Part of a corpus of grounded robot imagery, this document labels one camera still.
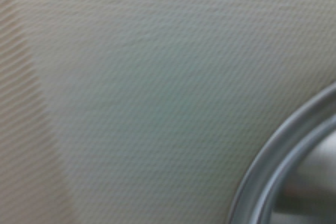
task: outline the metal ring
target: metal ring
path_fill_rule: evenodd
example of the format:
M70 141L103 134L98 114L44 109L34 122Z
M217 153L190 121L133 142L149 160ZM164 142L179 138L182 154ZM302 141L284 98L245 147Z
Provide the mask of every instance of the metal ring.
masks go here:
M336 129L336 84L292 115L248 169L229 217L230 224L265 224L287 173Z

